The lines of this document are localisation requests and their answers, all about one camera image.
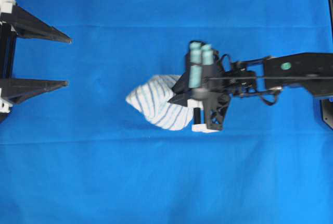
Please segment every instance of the black cable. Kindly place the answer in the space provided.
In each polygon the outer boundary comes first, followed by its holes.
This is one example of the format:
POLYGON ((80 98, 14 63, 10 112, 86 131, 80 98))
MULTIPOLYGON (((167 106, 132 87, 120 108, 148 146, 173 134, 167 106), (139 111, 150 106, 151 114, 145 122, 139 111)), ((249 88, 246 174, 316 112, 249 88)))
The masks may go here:
POLYGON ((257 77, 212 77, 206 78, 207 80, 249 80, 249 79, 268 79, 268 80, 333 80, 333 77, 267 77, 267 76, 257 76, 257 77))

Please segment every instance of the green marker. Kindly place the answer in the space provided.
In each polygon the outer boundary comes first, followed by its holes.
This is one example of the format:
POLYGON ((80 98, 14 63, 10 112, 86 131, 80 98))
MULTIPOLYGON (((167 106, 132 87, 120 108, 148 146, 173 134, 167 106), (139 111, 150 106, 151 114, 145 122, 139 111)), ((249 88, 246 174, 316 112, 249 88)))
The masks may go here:
POLYGON ((290 68, 291 68, 291 63, 290 62, 281 64, 281 69, 283 69, 283 70, 288 70, 290 68))
POLYGON ((192 65, 191 71, 189 74, 189 88, 198 88, 200 87, 202 68, 199 65, 192 65))

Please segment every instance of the black metal frame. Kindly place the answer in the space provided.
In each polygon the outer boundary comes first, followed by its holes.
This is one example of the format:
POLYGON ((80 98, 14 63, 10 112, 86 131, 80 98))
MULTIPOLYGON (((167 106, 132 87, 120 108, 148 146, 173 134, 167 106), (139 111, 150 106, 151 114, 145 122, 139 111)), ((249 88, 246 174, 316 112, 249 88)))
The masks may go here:
MULTIPOLYGON (((17 38, 37 38, 71 43, 71 39, 17 5, 11 13, 0 14, 0 88, 1 99, 14 105, 34 96, 67 86, 67 81, 15 79, 12 77, 17 38)), ((9 113, 0 113, 0 122, 9 113)))

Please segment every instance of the white bracket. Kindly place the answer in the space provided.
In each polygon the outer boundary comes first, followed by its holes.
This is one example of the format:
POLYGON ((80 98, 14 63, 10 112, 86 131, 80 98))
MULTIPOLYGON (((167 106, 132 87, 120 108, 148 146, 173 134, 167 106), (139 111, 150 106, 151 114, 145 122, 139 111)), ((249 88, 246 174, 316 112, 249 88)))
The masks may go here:
POLYGON ((192 125, 193 132, 203 132, 203 133, 213 133, 218 132, 218 130, 207 129, 206 123, 202 124, 193 124, 192 125))
POLYGON ((1 97, 2 88, 0 88, 0 113, 9 113, 12 104, 1 97))

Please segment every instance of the blue tablecloth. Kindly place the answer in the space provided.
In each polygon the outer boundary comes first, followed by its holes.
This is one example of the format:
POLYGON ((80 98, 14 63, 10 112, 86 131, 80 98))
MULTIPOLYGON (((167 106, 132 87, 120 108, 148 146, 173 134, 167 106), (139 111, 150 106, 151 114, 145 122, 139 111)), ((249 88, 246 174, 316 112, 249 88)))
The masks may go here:
POLYGON ((0 125, 0 223, 332 223, 333 131, 307 91, 232 99, 225 130, 157 128, 125 97, 181 74, 190 40, 233 60, 331 52, 327 0, 17 0, 73 38, 18 39, 17 78, 69 87, 0 125))

